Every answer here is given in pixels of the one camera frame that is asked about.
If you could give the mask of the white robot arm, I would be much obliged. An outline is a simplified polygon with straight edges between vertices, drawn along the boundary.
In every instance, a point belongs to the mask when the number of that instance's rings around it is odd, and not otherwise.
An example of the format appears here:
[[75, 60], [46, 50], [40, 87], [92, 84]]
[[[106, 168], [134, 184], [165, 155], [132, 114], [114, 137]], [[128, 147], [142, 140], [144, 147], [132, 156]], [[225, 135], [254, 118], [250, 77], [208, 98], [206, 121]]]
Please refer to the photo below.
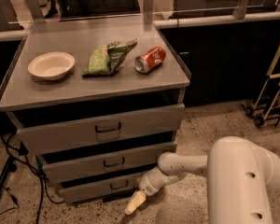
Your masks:
[[204, 156], [161, 154], [141, 177], [125, 213], [188, 174], [206, 178], [209, 224], [273, 224], [268, 193], [280, 189], [280, 158], [236, 136], [218, 139]]

